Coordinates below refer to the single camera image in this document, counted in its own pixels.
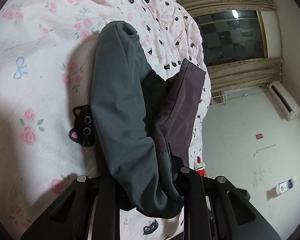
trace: air conditioner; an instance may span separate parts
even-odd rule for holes
[[[280,82],[272,82],[269,92],[279,104],[281,111],[288,121],[298,118],[300,107]]]

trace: window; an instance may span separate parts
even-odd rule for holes
[[[207,66],[267,57],[260,12],[233,10],[194,17]]]

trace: pink cat ear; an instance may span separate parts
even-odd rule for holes
[[[77,139],[78,138],[78,134],[76,132],[73,132],[71,134],[71,137],[74,138],[74,139]]]

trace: red square sign on wall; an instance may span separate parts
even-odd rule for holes
[[[262,133],[256,134],[256,138],[257,138],[257,140],[262,139],[263,138]]]

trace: white blanket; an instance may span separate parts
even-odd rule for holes
[[[78,175],[98,174],[95,148],[74,142],[69,131],[73,108],[89,104],[98,35],[113,20],[134,26],[162,78],[177,73],[183,58],[206,70],[199,29],[175,0],[9,0],[0,11],[0,220],[15,239]],[[202,156],[210,95],[207,73],[190,166]],[[122,211],[121,239],[163,240],[182,231],[183,213],[154,220]]]

